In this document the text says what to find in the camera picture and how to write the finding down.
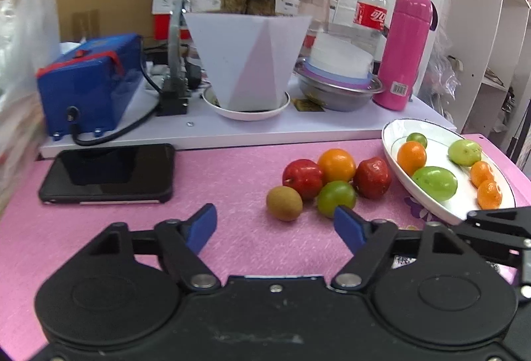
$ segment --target thermos cap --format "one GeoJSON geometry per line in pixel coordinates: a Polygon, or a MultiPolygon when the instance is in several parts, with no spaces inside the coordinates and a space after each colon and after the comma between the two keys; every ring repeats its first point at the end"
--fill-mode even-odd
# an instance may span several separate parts
{"type": "Polygon", "coordinates": [[[433,19],[431,0],[396,0],[394,12],[405,13],[428,23],[431,23],[433,19]]]}

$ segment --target metal screw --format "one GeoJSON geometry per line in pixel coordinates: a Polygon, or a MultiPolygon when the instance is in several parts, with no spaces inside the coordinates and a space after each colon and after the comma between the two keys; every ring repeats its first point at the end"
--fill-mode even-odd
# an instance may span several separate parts
{"type": "Polygon", "coordinates": [[[192,286],[199,289],[208,289],[217,283],[217,279],[212,274],[196,274],[192,277],[192,286]]]}
{"type": "Polygon", "coordinates": [[[336,277],[336,283],[342,288],[355,288],[362,284],[362,278],[357,274],[344,273],[336,277]]]}
{"type": "Polygon", "coordinates": [[[531,286],[522,286],[520,288],[520,293],[523,297],[531,299],[531,286]]]}
{"type": "Polygon", "coordinates": [[[277,292],[282,292],[283,290],[284,290],[284,288],[282,287],[281,284],[272,284],[269,287],[269,291],[273,292],[274,294],[277,293],[277,292]]]}

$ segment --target orange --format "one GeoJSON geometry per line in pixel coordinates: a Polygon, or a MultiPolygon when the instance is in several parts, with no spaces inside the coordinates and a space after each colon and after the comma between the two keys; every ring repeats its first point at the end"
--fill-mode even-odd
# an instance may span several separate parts
{"type": "Polygon", "coordinates": [[[346,181],[349,182],[356,172],[356,162],[347,151],[333,148],[325,151],[317,165],[323,171],[324,182],[346,181]]]}
{"type": "Polygon", "coordinates": [[[426,164],[426,149],[421,143],[409,141],[398,150],[397,163],[406,174],[412,176],[417,169],[426,164]]]}
{"type": "Polygon", "coordinates": [[[495,181],[483,181],[477,188],[477,204],[482,210],[496,210],[501,205],[501,189],[495,181]]]}
{"type": "Polygon", "coordinates": [[[476,162],[470,168],[470,180],[477,189],[483,181],[494,181],[494,171],[487,162],[476,162]]]}

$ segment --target kiwi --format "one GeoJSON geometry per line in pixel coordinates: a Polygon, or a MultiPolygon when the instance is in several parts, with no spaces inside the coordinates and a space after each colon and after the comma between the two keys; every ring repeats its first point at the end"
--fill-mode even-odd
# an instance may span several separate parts
{"type": "Polygon", "coordinates": [[[301,195],[291,187],[274,187],[267,194],[265,203],[271,215],[283,222],[291,222],[302,213],[301,195]]]}

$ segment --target blue battery box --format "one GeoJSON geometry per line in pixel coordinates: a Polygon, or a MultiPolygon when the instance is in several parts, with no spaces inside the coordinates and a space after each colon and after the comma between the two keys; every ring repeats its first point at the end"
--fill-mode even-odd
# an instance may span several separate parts
{"type": "Polygon", "coordinates": [[[81,133],[115,130],[142,78],[142,38],[136,34],[88,41],[37,72],[49,135],[70,134],[67,111],[78,110],[81,133]]]}

